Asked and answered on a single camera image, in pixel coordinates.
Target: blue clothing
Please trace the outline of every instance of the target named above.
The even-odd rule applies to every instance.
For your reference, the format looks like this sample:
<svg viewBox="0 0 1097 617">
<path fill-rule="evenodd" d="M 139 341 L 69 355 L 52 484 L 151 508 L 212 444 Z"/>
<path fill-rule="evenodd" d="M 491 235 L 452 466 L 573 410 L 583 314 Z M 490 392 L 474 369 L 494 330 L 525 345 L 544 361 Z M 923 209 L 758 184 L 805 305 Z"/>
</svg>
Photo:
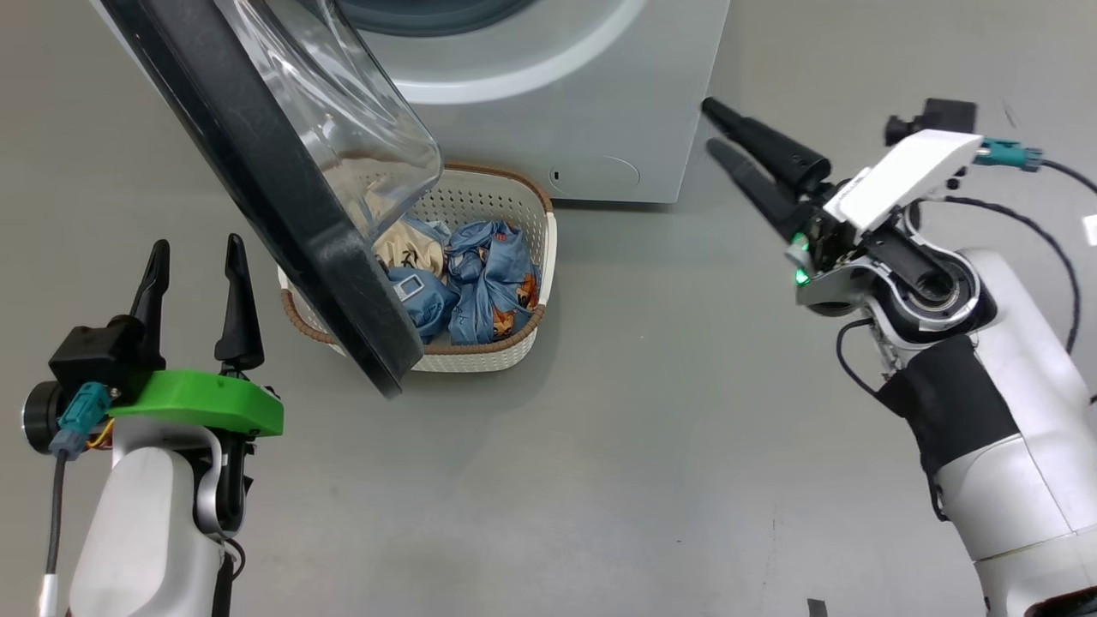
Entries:
<svg viewBox="0 0 1097 617">
<path fill-rule="evenodd" d="M 389 268 L 388 280 L 395 285 L 412 274 L 418 274 L 423 289 L 404 301 L 404 308 L 411 316 L 423 345 L 445 329 L 450 312 L 456 305 L 457 294 L 438 280 L 430 270 Z"/>
<path fill-rule="evenodd" d="M 450 285 L 461 292 L 450 317 L 454 345 L 483 345 L 520 330 L 538 305 L 541 273 L 522 231 L 505 221 L 468 223 L 445 247 Z"/>
</svg>

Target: cable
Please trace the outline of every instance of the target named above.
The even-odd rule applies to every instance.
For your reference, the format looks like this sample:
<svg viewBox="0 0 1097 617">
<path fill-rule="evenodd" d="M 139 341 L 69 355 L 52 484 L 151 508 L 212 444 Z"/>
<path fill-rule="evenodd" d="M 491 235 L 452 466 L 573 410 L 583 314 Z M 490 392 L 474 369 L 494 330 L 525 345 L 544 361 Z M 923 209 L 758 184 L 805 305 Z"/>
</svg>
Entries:
<svg viewBox="0 0 1097 617">
<path fill-rule="evenodd" d="M 1048 165 L 1049 162 L 1054 162 L 1054 161 L 1044 160 L 1044 165 Z M 1082 323 L 1082 290 L 1078 287 L 1078 274 L 1074 270 L 1074 263 L 1071 262 L 1071 258 L 1067 257 L 1066 253 L 1063 251 L 1063 247 L 1059 245 L 1059 240 L 1056 240 L 1054 236 L 1052 236 L 1048 232 L 1044 232 L 1043 227 L 1038 225 L 1036 221 L 1014 211 L 1010 207 L 1006 207 L 1000 203 L 991 203 L 977 199 L 958 198 L 952 195 L 946 197 L 945 201 L 949 203 L 974 205 L 975 207 L 982 207 L 983 210 L 989 210 L 991 212 L 1005 214 L 1006 216 L 1013 218 L 1014 221 L 1024 223 L 1028 228 L 1036 232 L 1037 235 L 1039 235 L 1041 238 L 1044 239 L 1044 242 L 1051 245 L 1051 248 L 1054 249 L 1055 255 L 1059 256 L 1060 261 L 1063 262 L 1063 267 L 1066 268 L 1066 277 L 1071 279 L 1071 294 L 1074 296 L 1074 306 L 1071 311 L 1071 329 L 1066 334 L 1066 344 L 1064 345 L 1064 347 L 1066 348 L 1067 354 L 1073 352 L 1074 341 L 1077 340 L 1078 338 L 1078 326 Z"/>
<path fill-rule="evenodd" d="M 244 547 L 240 546 L 240 542 L 231 538 L 225 538 L 225 543 L 236 549 L 236 552 L 240 556 L 240 566 L 236 569 L 236 572 L 233 572 L 233 580 L 235 581 L 244 572 L 244 566 L 248 564 L 248 553 L 244 552 Z"/>
<path fill-rule="evenodd" d="M 1070 176 L 1071 178 L 1074 178 L 1078 182 L 1082 182 L 1083 184 L 1085 184 L 1085 187 L 1087 189 L 1089 189 L 1090 191 L 1097 193 L 1097 182 L 1094 182 L 1089 178 L 1086 178 L 1085 176 L 1082 175 L 1081 171 L 1077 171 L 1075 169 L 1066 167 L 1062 162 L 1055 162 L 1054 160 L 1049 160 L 1047 158 L 1043 159 L 1043 167 L 1050 167 L 1050 168 L 1054 169 L 1055 171 L 1059 171 L 1060 173 L 1065 173 L 1065 175 Z"/>
<path fill-rule="evenodd" d="M 49 547 L 46 551 L 46 574 L 57 573 L 57 550 L 61 543 L 61 492 L 65 489 L 65 463 L 64 452 L 57 458 L 54 467 L 54 506 L 49 518 Z"/>
<path fill-rule="evenodd" d="M 100 446 L 103 445 L 103 441 L 106 441 L 106 438 L 110 437 L 113 431 L 114 431 L 114 418 L 111 418 L 110 422 L 106 423 L 106 426 L 103 427 L 103 431 L 99 434 L 99 437 L 95 437 L 94 441 L 88 441 L 88 449 L 89 450 L 98 449 Z"/>
<path fill-rule="evenodd" d="M 834 352 L 836 356 L 838 356 L 838 363 L 841 364 L 841 370 L 846 371 L 846 374 L 849 375 L 849 379 L 853 380 L 853 383 L 859 385 L 861 390 L 868 392 L 869 396 L 875 399 L 877 397 L 875 390 L 869 388 L 869 384 L 864 383 L 864 380 L 857 377 L 857 373 L 853 372 L 853 369 L 849 368 L 849 363 L 846 362 L 846 357 L 841 352 L 841 346 L 842 346 L 841 344 L 846 340 L 846 333 L 848 333 L 853 328 L 860 328 L 871 325 L 872 325 L 872 319 L 858 319 L 856 322 L 850 322 L 841 326 L 841 329 L 838 330 L 838 338 L 836 338 L 834 341 Z"/>
</svg>

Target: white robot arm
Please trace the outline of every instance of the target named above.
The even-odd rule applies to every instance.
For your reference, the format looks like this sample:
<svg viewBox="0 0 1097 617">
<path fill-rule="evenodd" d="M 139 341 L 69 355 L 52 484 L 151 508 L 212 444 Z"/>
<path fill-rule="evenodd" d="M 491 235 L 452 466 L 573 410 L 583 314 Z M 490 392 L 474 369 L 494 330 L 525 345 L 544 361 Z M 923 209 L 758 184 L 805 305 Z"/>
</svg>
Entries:
<svg viewBox="0 0 1097 617">
<path fill-rule="evenodd" d="M 250 485 L 244 461 L 257 437 L 281 435 L 283 408 L 244 372 L 263 362 L 263 348 L 240 237 L 228 238 L 229 301 L 214 348 L 219 373 L 169 370 L 160 356 L 168 269 L 168 243 L 159 240 L 131 313 L 106 327 L 73 328 L 50 358 L 56 381 L 35 386 L 24 404 L 27 441 L 58 461 L 39 617 L 58 614 L 65 464 L 104 444 L 113 468 L 80 551 L 71 614 L 228 617 L 244 568 L 233 539 Z M 92 433 L 100 434 L 94 441 Z"/>
<path fill-rule="evenodd" d="M 872 329 L 885 384 L 842 367 L 911 426 L 934 512 L 960 534 L 987 614 L 1097 615 L 1097 437 L 1082 375 L 1000 256 L 936 247 L 916 225 L 920 201 L 966 166 L 1031 171 L 1042 153 L 974 134 L 972 103 L 930 99 L 914 123 L 892 119 L 883 160 L 835 187 L 817 153 L 713 99 L 702 109 L 774 178 L 709 143 L 790 243 L 796 302 L 863 314 L 839 334 L 839 359 L 847 330 Z"/>
</svg>

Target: laundry basket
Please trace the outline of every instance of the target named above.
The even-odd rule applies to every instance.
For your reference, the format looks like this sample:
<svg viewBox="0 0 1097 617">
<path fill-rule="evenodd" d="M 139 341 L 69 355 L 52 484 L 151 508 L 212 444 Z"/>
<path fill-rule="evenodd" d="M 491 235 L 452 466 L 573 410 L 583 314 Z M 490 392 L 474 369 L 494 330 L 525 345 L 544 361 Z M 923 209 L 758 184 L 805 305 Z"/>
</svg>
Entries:
<svg viewBox="0 0 1097 617">
<path fill-rule="evenodd" d="M 448 164 L 442 178 L 419 200 L 411 216 L 420 221 L 443 221 L 451 229 L 474 221 L 504 220 L 522 228 L 530 259 L 541 268 L 540 304 L 525 327 L 510 337 L 488 345 L 428 345 L 414 371 L 474 373 L 501 371 L 517 364 L 538 337 L 556 268 L 556 218 L 552 201 L 541 187 L 525 177 L 480 165 Z M 303 301 L 279 269 L 282 307 L 290 322 L 305 336 L 343 354 L 324 324 Z"/>
</svg>

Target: basket handle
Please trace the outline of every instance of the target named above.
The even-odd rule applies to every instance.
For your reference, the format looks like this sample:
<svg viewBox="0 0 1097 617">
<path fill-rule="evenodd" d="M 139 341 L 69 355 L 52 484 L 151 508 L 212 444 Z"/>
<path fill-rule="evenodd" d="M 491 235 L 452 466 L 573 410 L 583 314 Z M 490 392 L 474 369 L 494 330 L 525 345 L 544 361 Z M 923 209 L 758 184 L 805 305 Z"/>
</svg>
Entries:
<svg viewBox="0 0 1097 617">
<path fill-rule="evenodd" d="M 317 343 L 323 343 L 324 345 L 338 345 L 335 337 L 326 332 L 320 332 L 313 326 L 305 323 L 305 319 L 301 318 L 301 313 L 297 311 L 297 305 L 293 302 L 293 292 L 283 288 L 282 289 L 282 311 L 285 312 L 285 316 L 290 318 L 290 323 L 293 327 L 297 328 L 297 332 L 312 338 Z"/>
</svg>

